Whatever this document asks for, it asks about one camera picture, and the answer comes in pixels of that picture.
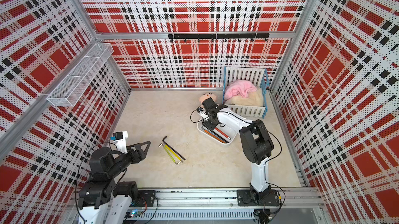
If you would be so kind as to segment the thin black hex key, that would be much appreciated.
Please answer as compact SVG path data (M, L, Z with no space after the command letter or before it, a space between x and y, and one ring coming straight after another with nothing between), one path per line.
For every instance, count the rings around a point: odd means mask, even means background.
M183 162L186 161L186 158L185 158L185 157L183 157L179 152L177 152L171 145L169 145L169 144L166 142L167 137L168 137L168 136L165 136L165 137L162 139L162 143L164 143L164 144L166 144L167 146L169 146L176 154L178 154L178 155L182 158Z

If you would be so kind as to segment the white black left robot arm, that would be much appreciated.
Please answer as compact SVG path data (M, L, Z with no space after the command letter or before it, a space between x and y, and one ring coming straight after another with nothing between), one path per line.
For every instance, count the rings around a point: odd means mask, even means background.
M115 181L130 165L143 161L150 146L146 141L128 146L126 153L109 147L93 152L88 181L76 201L79 224L125 224L154 205L155 191L140 192L134 181Z

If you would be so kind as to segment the red hex key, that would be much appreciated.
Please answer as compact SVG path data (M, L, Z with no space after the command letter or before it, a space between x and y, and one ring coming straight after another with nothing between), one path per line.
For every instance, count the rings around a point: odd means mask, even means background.
M220 130L219 128L215 128L215 131L218 132L219 134L221 134L222 136L224 136L227 140L231 140L231 138L225 134L222 130Z

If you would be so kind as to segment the orange hex key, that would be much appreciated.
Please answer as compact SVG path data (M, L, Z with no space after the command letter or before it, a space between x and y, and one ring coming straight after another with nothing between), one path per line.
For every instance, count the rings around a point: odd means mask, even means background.
M207 130L203 130L207 135L211 136L212 138L216 139L217 141L219 141L222 144L226 144L226 142L220 138L218 138L217 136L213 135L211 132L207 131Z

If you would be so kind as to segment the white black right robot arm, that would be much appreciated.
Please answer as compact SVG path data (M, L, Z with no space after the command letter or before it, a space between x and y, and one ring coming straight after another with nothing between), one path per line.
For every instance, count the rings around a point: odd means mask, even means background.
M250 121L226 105L215 103L211 97L203 100L197 113L202 118L202 132L208 131L214 140L227 145L240 136L243 153L251 162L251 181L249 190L238 192L239 205L280 205L278 193L269 182L269 161L273 159L274 144L264 122Z

